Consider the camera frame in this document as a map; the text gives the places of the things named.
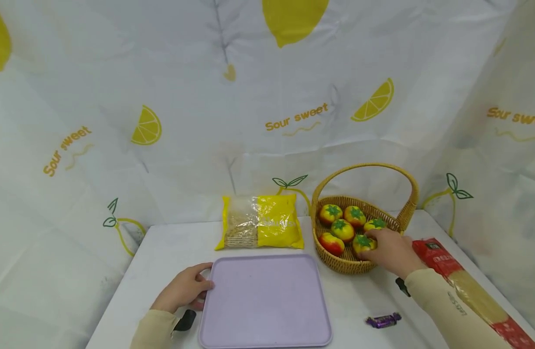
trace red package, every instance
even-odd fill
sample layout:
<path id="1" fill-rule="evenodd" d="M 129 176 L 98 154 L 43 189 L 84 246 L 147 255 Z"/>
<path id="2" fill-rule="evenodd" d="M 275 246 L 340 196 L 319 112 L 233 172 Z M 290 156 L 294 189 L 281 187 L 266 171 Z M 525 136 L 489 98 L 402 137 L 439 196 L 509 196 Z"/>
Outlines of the red package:
<path id="1" fill-rule="evenodd" d="M 444 279 L 455 287 L 461 300 L 510 343 L 512 348 L 535 349 L 535 342 L 528 334 L 465 271 L 438 240 L 430 238 L 414 241 L 413 249 L 426 265 L 444 276 Z"/>

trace noodle package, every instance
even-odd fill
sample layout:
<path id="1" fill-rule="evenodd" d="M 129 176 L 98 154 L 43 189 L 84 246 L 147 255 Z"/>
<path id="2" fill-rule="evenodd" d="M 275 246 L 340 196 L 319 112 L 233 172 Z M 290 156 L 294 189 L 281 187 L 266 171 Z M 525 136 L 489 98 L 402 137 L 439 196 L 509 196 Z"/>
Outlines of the noodle package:
<path id="1" fill-rule="evenodd" d="M 227 247 L 304 249 L 295 209 L 297 196 L 223 197 L 223 238 Z"/>
<path id="2" fill-rule="evenodd" d="M 413 249 L 430 268 L 444 277 L 461 300 L 514 349 L 535 349 L 535 342 L 469 275 L 435 238 L 413 242 Z"/>

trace purple candy wrapper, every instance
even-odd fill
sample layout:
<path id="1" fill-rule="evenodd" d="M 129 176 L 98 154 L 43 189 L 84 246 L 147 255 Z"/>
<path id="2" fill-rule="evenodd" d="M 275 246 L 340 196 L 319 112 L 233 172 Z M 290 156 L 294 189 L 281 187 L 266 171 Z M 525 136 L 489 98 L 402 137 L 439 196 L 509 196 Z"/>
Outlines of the purple candy wrapper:
<path id="1" fill-rule="evenodd" d="M 401 320 L 401 315 L 399 313 L 393 313 L 392 315 L 367 317 L 365 322 L 374 328 L 386 328 L 394 326 L 399 320 Z"/>

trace red and yellow tomato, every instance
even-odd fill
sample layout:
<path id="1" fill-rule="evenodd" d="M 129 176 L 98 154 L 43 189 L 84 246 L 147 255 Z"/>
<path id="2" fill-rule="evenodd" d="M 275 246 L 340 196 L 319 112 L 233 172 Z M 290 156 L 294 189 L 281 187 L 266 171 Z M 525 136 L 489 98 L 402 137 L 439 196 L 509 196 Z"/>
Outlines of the red and yellow tomato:
<path id="1" fill-rule="evenodd" d="M 323 233 L 319 236 L 318 241 L 326 251 L 333 254 L 335 257 L 341 256 L 345 251 L 345 244 L 343 241 L 330 233 Z"/>
<path id="2" fill-rule="evenodd" d="M 366 223 L 366 216 L 358 206 L 348 206 L 343 212 L 343 218 L 355 229 L 362 228 Z"/>
<path id="3" fill-rule="evenodd" d="M 367 221 L 363 229 L 364 229 L 364 232 L 369 232 L 372 229 L 381 230 L 382 228 L 385 228 L 385 227 L 386 227 L 386 222 L 381 220 L 380 218 L 376 218 L 375 220 Z"/>
<path id="4" fill-rule="evenodd" d="M 352 244 L 355 257 L 359 261 L 364 261 L 362 257 L 362 253 L 364 251 L 374 250 L 377 246 L 378 243 L 376 242 L 376 240 L 368 238 L 368 236 L 366 235 L 356 235 Z"/>
<path id="5" fill-rule="evenodd" d="M 318 213 L 318 219 L 325 225 L 331 225 L 334 221 L 343 217 L 343 211 L 338 205 L 323 205 Z"/>
<path id="6" fill-rule="evenodd" d="M 355 238 L 355 228 L 346 220 L 336 220 L 331 224 L 331 235 L 341 239 L 345 244 Z"/>

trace plastic tray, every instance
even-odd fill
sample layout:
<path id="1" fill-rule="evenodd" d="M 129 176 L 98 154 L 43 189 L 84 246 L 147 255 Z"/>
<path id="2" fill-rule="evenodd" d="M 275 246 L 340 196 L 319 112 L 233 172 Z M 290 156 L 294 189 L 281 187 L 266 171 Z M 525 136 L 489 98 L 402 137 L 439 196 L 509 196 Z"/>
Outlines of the plastic tray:
<path id="1" fill-rule="evenodd" d="M 316 261 L 307 254 L 220 258 L 199 329 L 206 349 L 320 347 L 332 337 Z"/>

